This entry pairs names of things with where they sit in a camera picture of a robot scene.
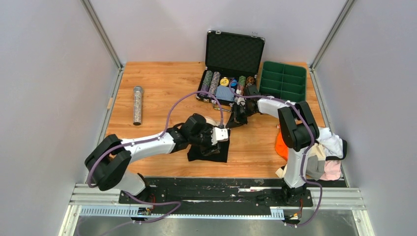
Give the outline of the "black underwear cream waistband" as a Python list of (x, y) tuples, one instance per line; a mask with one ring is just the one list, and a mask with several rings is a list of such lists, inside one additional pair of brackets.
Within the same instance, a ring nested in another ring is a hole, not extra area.
[[(205, 125), (212, 125), (214, 127), (219, 126), (219, 123), (216, 122), (215, 120), (213, 120), (209, 117), (205, 117), (205, 119), (206, 119), (206, 124)], [(228, 151), (229, 151), (230, 140), (225, 141), (225, 142), (218, 142), (218, 144), (220, 144), (220, 148), (221, 148), (220, 153), (219, 154), (214, 154), (214, 155), (209, 155), (209, 156), (197, 155), (196, 153), (194, 153), (192, 151), (192, 142), (190, 144), (191, 144), (191, 147), (190, 147), (190, 149), (187, 153), (187, 158), (188, 158), (188, 161), (190, 161), (190, 162), (195, 161), (195, 160), (203, 160), (203, 161), (226, 163), (227, 160), (228, 160)]]

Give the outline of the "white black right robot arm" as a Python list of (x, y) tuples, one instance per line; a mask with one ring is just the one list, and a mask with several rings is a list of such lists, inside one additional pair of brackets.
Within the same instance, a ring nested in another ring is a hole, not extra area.
[(281, 191), (281, 199), (287, 205), (294, 205), (300, 200), (298, 188), (307, 183), (306, 154), (319, 136), (319, 128), (307, 102), (292, 103), (273, 96), (260, 95), (255, 85), (245, 88), (247, 96), (230, 91), (243, 101), (232, 106), (227, 128), (235, 128), (248, 123), (248, 117), (260, 113), (279, 120), (281, 135), (289, 148), (287, 170), (284, 181), (287, 188)]

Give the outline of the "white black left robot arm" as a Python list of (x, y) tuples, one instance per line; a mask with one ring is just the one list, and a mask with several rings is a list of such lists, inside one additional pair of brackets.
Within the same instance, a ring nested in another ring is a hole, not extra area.
[(101, 191), (118, 189), (128, 192), (139, 203), (150, 199), (150, 189), (140, 174), (132, 174), (127, 167), (138, 160), (159, 154), (170, 154), (197, 148), (204, 156), (220, 151), (220, 144), (227, 142), (226, 128), (200, 115), (191, 115), (186, 122), (179, 123), (156, 135), (120, 139), (117, 135), (107, 136), (85, 159), (91, 185)]

